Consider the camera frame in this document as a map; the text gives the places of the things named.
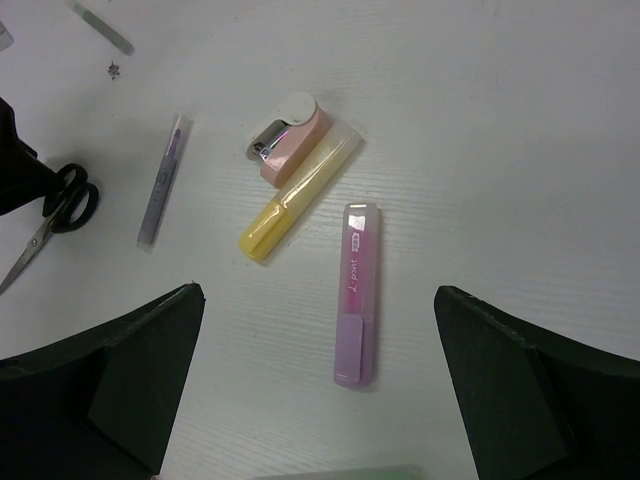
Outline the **grey green thin pen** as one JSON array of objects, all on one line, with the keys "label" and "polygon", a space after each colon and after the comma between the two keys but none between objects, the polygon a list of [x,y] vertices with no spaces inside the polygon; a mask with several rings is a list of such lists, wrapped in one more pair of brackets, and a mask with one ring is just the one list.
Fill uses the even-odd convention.
[{"label": "grey green thin pen", "polygon": [[135,51],[133,44],[99,17],[93,10],[85,6],[81,1],[66,0],[65,4],[74,14],[81,18],[86,24],[93,28],[124,55],[133,55]]}]

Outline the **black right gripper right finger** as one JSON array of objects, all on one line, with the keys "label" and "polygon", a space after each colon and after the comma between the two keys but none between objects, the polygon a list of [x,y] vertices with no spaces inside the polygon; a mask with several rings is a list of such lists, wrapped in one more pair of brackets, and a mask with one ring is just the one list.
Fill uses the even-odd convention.
[{"label": "black right gripper right finger", "polygon": [[638,361],[454,286],[434,311],[479,478],[638,478]]}]

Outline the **purple grey pen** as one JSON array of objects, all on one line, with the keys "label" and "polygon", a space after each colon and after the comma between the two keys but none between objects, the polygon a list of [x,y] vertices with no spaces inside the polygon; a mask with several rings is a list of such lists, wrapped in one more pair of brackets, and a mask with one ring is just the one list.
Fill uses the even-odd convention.
[{"label": "purple grey pen", "polygon": [[137,243],[139,245],[151,247],[155,243],[173,180],[192,126],[193,121],[187,116],[182,114],[175,115],[138,233]]}]

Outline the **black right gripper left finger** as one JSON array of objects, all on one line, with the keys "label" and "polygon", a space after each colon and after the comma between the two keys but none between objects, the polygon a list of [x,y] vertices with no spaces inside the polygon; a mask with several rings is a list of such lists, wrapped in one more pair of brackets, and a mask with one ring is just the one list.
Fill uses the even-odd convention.
[{"label": "black right gripper left finger", "polygon": [[197,283],[1,362],[4,479],[161,471],[205,308]]}]

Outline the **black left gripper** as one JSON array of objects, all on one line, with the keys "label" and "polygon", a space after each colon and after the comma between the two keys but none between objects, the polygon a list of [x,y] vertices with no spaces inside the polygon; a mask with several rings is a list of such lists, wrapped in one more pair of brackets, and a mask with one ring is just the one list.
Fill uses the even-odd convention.
[{"label": "black left gripper", "polygon": [[38,198],[62,191],[65,183],[19,138],[13,108],[4,99],[0,104],[1,214],[6,215]]}]

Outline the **black handled scissors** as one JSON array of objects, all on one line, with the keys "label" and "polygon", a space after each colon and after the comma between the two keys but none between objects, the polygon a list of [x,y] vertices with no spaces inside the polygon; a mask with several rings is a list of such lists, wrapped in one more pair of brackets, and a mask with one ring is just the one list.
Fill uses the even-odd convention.
[{"label": "black handled scissors", "polygon": [[83,166],[69,163],[56,175],[63,180],[64,189],[45,197],[42,213],[44,221],[1,282],[1,293],[19,278],[53,235],[79,230],[92,218],[98,207],[99,189],[89,181]]}]

